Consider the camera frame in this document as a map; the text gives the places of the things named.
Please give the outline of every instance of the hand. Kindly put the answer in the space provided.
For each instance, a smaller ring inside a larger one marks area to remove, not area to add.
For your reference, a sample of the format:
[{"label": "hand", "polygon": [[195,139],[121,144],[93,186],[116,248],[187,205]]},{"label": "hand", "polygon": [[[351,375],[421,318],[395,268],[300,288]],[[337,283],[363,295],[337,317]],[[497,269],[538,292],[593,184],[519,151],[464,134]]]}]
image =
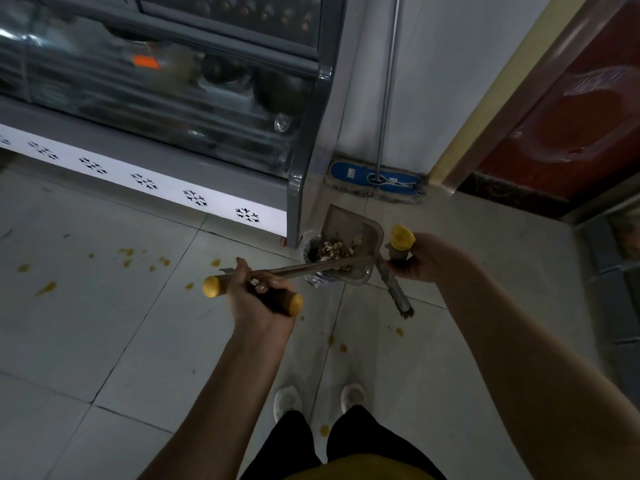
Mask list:
[{"label": "hand", "polygon": [[260,281],[255,288],[259,294],[265,293],[269,288],[294,291],[288,281],[269,273],[254,273],[244,259],[236,258],[236,271],[227,289],[231,313],[236,322],[234,334],[266,334],[271,338],[282,338],[286,342],[295,320],[293,317],[272,312],[258,297],[247,291],[248,282],[254,278]]},{"label": "hand", "polygon": [[446,270],[472,261],[466,253],[433,234],[413,235],[412,256],[405,261],[387,261],[389,269],[400,278],[434,283],[442,278]]}]

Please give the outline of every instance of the mop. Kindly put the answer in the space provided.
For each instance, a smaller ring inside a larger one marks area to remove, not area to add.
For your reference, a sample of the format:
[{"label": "mop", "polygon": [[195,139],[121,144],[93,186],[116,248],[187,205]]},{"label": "mop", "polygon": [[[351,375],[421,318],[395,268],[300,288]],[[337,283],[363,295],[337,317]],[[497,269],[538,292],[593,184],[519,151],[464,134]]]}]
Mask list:
[{"label": "mop", "polygon": [[420,203],[426,189],[425,176],[399,169],[381,167],[400,27],[401,3],[402,0],[396,0],[394,6],[376,164],[375,166],[369,165],[336,153],[329,165],[324,181],[336,190],[364,197],[374,197],[392,203]]}]

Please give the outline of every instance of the sneaker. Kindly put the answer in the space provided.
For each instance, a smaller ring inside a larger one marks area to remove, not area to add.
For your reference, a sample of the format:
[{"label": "sneaker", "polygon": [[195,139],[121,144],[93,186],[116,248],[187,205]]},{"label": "sneaker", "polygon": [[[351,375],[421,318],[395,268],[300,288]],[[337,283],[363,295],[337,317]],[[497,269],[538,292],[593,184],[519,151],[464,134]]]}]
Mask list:
[{"label": "sneaker", "polygon": [[364,406],[364,389],[360,384],[347,384],[340,394],[340,409],[345,414],[353,406]]},{"label": "sneaker", "polygon": [[278,389],[273,400],[273,418],[276,422],[289,411],[302,412],[302,399],[295,387],[288,386]]}]

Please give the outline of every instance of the black pants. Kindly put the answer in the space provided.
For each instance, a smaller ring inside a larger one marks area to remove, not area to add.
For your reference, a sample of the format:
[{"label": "black pants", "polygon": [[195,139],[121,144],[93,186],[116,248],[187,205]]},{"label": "black pants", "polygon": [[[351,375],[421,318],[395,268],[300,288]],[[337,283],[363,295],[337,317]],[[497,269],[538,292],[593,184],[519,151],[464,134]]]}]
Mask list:
[{"label": "black pants", "polygon": [[[380,426],[362,406],[354,406],[333,425],[326,456],[332,461],[363,453],[401,461],[420,468],[435,480],[446,480],[418,448]],[[305,417],[299,411],[289,411],[273,428],[241,480],[280,480],[321,464]]]}]

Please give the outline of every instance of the metal pole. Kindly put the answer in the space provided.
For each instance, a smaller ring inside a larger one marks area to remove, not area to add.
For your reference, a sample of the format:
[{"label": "metal pole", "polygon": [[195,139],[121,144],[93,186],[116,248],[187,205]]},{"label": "metal pole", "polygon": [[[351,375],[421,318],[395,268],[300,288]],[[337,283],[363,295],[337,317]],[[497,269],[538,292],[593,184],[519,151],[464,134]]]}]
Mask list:
[{"label": "metal pole", "polygon": [[398,33],[400,31],[400,12],[402,0],[396,0],[394,6],[394,23],[391,29],[391,40],[389,42],[389,56],[387,62],[387,79],[385,81],[385,95],[382,101],[382,117],[380,120],[380,135],[378,137],[378,156],[376,158],[376,176],[377,182],[380,181],[380,164],[382,163],[382,154],[385,149],[385,132],[387,129],[387,117],[389,113],[389,100],[391,99],[391,84],[394,78],[394,69],[396,61],[396,46]]}]

